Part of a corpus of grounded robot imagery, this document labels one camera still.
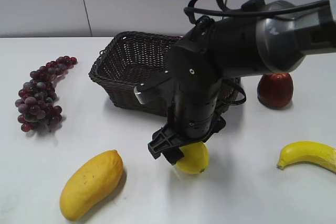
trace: grape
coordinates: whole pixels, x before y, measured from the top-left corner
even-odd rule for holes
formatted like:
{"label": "grape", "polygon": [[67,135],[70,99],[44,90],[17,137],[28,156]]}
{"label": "grape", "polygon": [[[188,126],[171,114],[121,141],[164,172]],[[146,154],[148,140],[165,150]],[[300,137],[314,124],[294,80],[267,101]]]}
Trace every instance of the grape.
{"label": "grape", "polygon": [[28,125],[29,125],[31,130],[35,130],[39,126],[39,123],[38,122],[29,122]]}
{"label": "grape", "polygon": [[21,104],[23,104],[24,102],[23,102],[23,100],[22,99],[17,99],[16,101],[15,101],[15,107],[19,107]]}
{"label": "grape", "polygon": [[45,91],[45,90],[42,90],[42,91],[41,91],[41,94],[43,94],[43,97],[47,97],[47,96],[48,96],[48,93],[47,93],[47,91]]}
{"label": "grape", "polygon": [[34,86],[38,83],[37,80],[33,80],[33,79],[31,79],[29,82],[30,82],[32,85],[34,85]]}
{"label": "grape", "polygon": [[22,100],[26,101],[26,99],[30,97],[30,94],[25,94],[23,97],[22,97]]}
{"label": "grape", "polygon": [[47,86],[47,88],[53,87],[53,85],[52,85],[52,83],[50,81],[46,82],[46,86]]}
{"label": "grape", "polygon": [[31,114],[25,114],[25,115],[24,115],[24,119],[25,119],[27,122],[38,122],[36,116],[31,115]]}
{"label": "grape", "polygon": [[25,82],[24,84],[23,84],[23,88],[25,89],[25,90],[28,90],[30,87],[32,87],[33,85],[30,83],[30,82]]}
{"label": "grape", "polygon": [[41,108],[44,109],[46,107],[46,104],[44,103],[44,101],[37,101],[37,105]]}
{"label": "grape", "polygon": [[38,114],[36,115],[36,118],[41,120],[46,117],[46,112],[44,110],[40,110]]}
{"label": "grape", "polygon": [[48,73],[51,74],[51,75],[56,74],[56,69],[55,68],[49,68]]}
{"label": "grape", "polygon": [[24,118],[24,115],[19,115],[18,117],[17,117],[17,121],[19,122],[19,123],[26,123],[26,120],[25,120],[25,118]]}
{"label": "grape", "polygon": [[15,101],[15,106],[21,113],[17,120],[22,124],[22,131],[34,130],[41,123],[57,124],[62,120],[60,115],[62,108],[53,106],[57,95],[52,81],[76,63],[75,57],[64,56],[30,72],[32,79],[23,84],[23,88],[18,93],[20,99]]}
{"label": "grape", "polygon": [[24,123],[24,124],[21,125],[21,130],[23,132],[28,132],[28,131],[30,131],[30,127],[27,123]]}
{"label": "grape", "polygon": [[50,94],[49,97],[52,98],[53,101],[55,101],[57,99],[56,93]]}
{"label": "grape", "polygon": [[46,112],[46,114],[50,114],[51,112],[51,108],[49,107],[45,107],[43,110]]}
{"label": "grape", "polygon": [[28,111],[28,106],[26,104],[21,104],[19,107],[17,107],[19,112],[21,114],[24,114]]}
{"label": "grape", "polygon": [[37,80],[38,79],[38,72],[37,71],[32,71],[30,72],[30,77],[33,79],[33,80]]}
{"label": "grape", "polygon": [[36,99],[34,97],[28,97],[26,100],[25,100],[25,103],[27,105],[34,105],[36,104]]}
{"label": "grape", "polygon": [[36,86],[39,88],[39,89],[45,89],[46,88],[46,85],[45,85],[45,83],[44,82],[38,82],[37,84],[36,84]]}
{"label": "grape", "polygon": [[71,57],[70,59],[71,59],[72,64],[76,64],[77,63],[77,59],[75,57]]}
{"label": "grape", "polygon": [[21,89],[19,91],[19,97],[23,97],[27,93],[27,90]]}
{"label": "grape", "polygon": [[57,116],[53,116],[51,119],[50,119],[50,124],[53,125],[53,124],[57,124],[59,122],[59,118]]}
{"label": "grape", "polygon": [[45,99],[45,102],[46,102],[46,103],[52,103],[52,102],[53,102],[53,100],[52,100],[52,98],[50,98],[50,97],[47,97],[47,98]]}
{"label": "grape", "polygon": [[69,68],[70,66],[72,66],[72,61],[70,59],[65,60],[64,64]]}
{"label": "grape", "polygon": [[63,71],[60,68],[56,68],[55,70],[56,70],[56,75],[58,76],[60,76],[63,73]]}
{"label": "grape", "polygon": [[33,86],[29,87],[27,91],[32,95],[34,95],[38,92],[37,88],[35,88]]}
{"label": "grape", "polygon": [[45,73],[40,73],[40,79],[42,81],[46,80],[47,75]]}
{"label": "grape", "polygon": [[34,94],[34,98],[37,100],[37,101],[41,101],[43,100],[44,96],[42,93],[36,93]]}
{"label": "grape", "polygon": [[33,106],[30,106],[28,111],[32,115],[37,115],[40,110],[41,108],[38,105],[33,105]]}
{"label": "grape", "polygon": [[47,88],[47,93],[48,93],[48,94],[54,94],[54,93],[55,93],[55,89],[54,89],[54,87],[49,87],[49,88]]}
{"label": "grape", "polygon": [[63,63],[58,64],[57,67],[60,68],[62,71],[66,70],[66,69],[68,68],[68,67],[67,67],[65,64],[63,64]]}
{"label": "grape", "polygon": [[64,63],[64,57],[58,57],[58,59],[56,60],[57,63]]}
{"label": "grape", "polygon": [[54,110],[57,112],[57,114],[62,113],[62,107],[59,106],[59,105],[56,105],[56,106],[54,107]]}
{"label": "grape", "polygon": [[46,67],[46,66],[41,66],[40,68],[39,68],[39,70],[41,70],[41,72],[44,72],[44,71],[46,71],[48,68]]}

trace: banana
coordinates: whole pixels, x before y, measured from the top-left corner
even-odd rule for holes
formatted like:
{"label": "banana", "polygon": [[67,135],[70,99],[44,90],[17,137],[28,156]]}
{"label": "banana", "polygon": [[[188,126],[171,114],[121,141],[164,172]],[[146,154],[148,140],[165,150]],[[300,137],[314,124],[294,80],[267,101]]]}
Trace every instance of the banana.
{"label": "banana", "polygon": [[291,143],[282,149],[277,167],[284,169],[300,162],[314,163],[336,173],[336,150],[316,142]]}

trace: wicker basket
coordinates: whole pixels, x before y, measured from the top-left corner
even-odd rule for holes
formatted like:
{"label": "wicker basket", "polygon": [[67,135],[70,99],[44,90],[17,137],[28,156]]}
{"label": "wicker basket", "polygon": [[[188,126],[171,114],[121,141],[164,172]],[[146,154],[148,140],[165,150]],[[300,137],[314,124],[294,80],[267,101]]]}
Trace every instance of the wicker basket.
{"label": "wicker basket", "polygon": [[[166,104],[158,98],[141,105],[134,87],[153,74],[164,71],[164,55],[180,37],[123,32],[114,37],[93,64],[89,77],[101,85],[115,106],[166,116]],[[235,100],[237,93],[225,84],[220,98]]]}

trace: red apple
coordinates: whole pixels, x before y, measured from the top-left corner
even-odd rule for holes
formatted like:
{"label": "red apple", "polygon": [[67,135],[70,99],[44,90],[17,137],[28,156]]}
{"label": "red apple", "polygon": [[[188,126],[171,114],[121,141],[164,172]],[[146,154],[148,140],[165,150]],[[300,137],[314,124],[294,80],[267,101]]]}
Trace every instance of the red apple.
{"label": "red apple", "polygon": [[283,108],[293,97],[293,80],[288,73],[265,74],[258,84],[259,101],[271,108]]}

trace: white table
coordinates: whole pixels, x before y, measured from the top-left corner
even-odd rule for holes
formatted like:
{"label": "white table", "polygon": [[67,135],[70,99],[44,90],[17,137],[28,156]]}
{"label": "white table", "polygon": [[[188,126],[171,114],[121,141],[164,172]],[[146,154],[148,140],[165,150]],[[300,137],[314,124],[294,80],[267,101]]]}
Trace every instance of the white table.
{"label": "white table", "polygon": [[[165,118],[114,107],[88,72],[111,38],[0,39],[0,223],[68,223],[59,196],[87,160],[117,149],[122,191],[79,223],[335,223],[336,175],[300,164],[276,169],[285,145],[311,140],[336,146],[336,54],[307,57],[292,73],[292,107],[274,111],[256,98],[259,77],[243,79],[248,99],[224,114],[227,126],[207,143],[209,169],[176,173],[147,143]],[[59,56],[79,63],[57,84],[66,120],[54,134],[26,134],[14,101],[29,72]]]}

